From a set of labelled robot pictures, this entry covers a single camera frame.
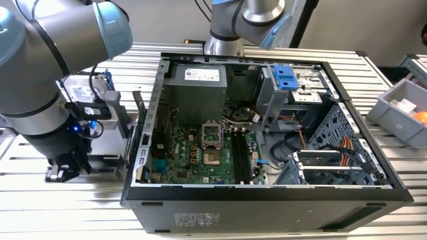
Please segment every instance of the black cable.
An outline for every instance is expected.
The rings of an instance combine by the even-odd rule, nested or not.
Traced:
[[[273,166],[273,165],[270,165],[269,163],[260,163],[260,162],[258,162],[258,164],[268,165],[272,169],[274,169],[274,170],[280,170],[280,168],[274,167],[274,166]]]
[[[292,138],[292,137],[294,137],[296,135],[297,135],[298,133],[297,132],[289,132],[288,134],[285,134],[284,135],[284,138],[282,138],[282,140],[278,140],[272,146],[270,146],[270,148],[269,148],[269,155],[270,155],[270,157],[276,160],[276,161],[278,161],[278,162],[288,162],[288,160],[286,159],[282,159],[282,158],[280,158],[280,157],[276,157],[276,155],[274,155],[274,149],[281,145],[281,144],[284,144],[284,146],[292,151],[292,152],[297,152],[300,149],[298,148],[296,148],[296,147],[293,147],[289,143],[288,143],[288,140]]]
[[[208,11],[212,13],[212,10],[210,10],[209,5],[206,4],[206,1],[205,1],[205,0],[202,0],[202,3],[204,3],[204,5],[205,5]]]
[[[95,64],[93,67],[91,67],[91,71],[90,71],[90,74],[89,74],[89,76],[87,76],[87,87],[90,88],[90,91],[91,91],[91,94],[93,94],[93,96],[94,96],[94,101],[98,101],[101,98],[99,98],[99,96],[98,96],[98,94],[97,94],[97,92],[94,91],[94,88],[93,88],[93,80],[91,80],[91,78],[93,78],[93,74],[94,74],[94,70],[95,70],[95,67],[97,67],[98,65]]]
[[[99,125],[99,134],[95,135],[95,136],[86,136],[86,135],[82,135],[81,133],[78,133],[78,136],[79,138],[82,139],[87,139],[87,140],[93,140],[93,139],[97,139],[102,134],[103,134],[103,124],[101,124],[99,121],[97,121],[95,119],[90,120],[91,122],[95,122],[98,125]]]
[[[103,1],[105,2],[110,2],[119,9],[119,11],[122,12],[122,14],[123,14],[123,16],[126,18],[126,21],[129,21],[130,18],[129,18],[129,15],[127,15],[126,11],[113,1],[110,1],[110,0],[103,0]]]
[[[201,9],[201,7],[200,7],[200,5],[198,5],[197,0],[193,0],[193,2],[194,2],[194,4],[197,5],[197,8],[198,8],[200,12],[202,13],[205,19],[208,20],[208,22],[210,22],[210,19],[209,19],[208,15],[205,14],[205,12],[202,11],[202,9]]]
[[[26,16],[23,15],[23,13],[22,13],[22,10],[21,10],[21,7],[19,7],[19,5],[18,5],[18,3],[17,3],[17,0],[14,0],[14,5],[15,5],[15,8],[17,8],[19,14],[23,16],[23,18],[26,19],[26,21],[29,21],[27,17],[26,17]]]

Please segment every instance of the blue plastic latch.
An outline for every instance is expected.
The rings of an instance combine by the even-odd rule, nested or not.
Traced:
[[[166,174],[166,160],[156,159],[153,161],[153,168],[157,173],[161,173],[162,175]]]
[[[105,69],[103,75],[105,75],[105,77],[106,77],[107,90],[109,90],[109,91],[115,91],[114,84],[113,84],[113,75],[111,75],[111,73],[107,71],[107,69]]]
[[[269,161],[268,160],[256,159],[256,163],[257,164],[269,164]]]
[[[297,90],[300,88],[300,85],[298,81],[294,78],[292,68],[289,66],[274,65],[272,69],[278,89]]]

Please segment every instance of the wire bundle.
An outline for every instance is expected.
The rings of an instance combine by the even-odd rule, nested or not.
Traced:
[[[352,140],[346,136],[344,136],[341,138],[341,142],[340,142],[337,147],[353,150],[353,142],[352,142]],[[340,166],[341,167],[346,167],[348,166],[348,160],[349,160],[349,157],[345,156],[344,154],[341,154],[340,155]]]

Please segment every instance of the aluminum extrusion table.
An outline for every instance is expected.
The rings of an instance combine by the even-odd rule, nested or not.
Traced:
[[[141,91],[147,106],[161,52],[201,54],[198,44],[135,43],[107,68],[121,91],[121,104],[135,110],[131,91]],[[390,83],[361,52],[308,49],[265,51],[246,46],[250,58],[297,59],[329,63],[364,116]],[[149,235],[130,210],[119,207],[121,182],[78,177],[66,183],[45,183],[46,160],[17,137],[0,160],[0,239],[427,239],[427,148],[409,148],[385,130],[365,121],[373,137],[409,189],[414,202],[349,233],[284,235],[194,234]]]

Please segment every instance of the robotic arm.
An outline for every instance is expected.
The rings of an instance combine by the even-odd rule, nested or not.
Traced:
[[[15,0],[27,21],[0,7],[0,114],[51,165],[46,181],[90,172],[90,140],[55,80],[131,46],[126,16],[110,2]]]
[[[241,39],[262,49],[276,48],[292,22],[292,15],[284,10],[285,0],[212,0],[204,54],[241,56]]]

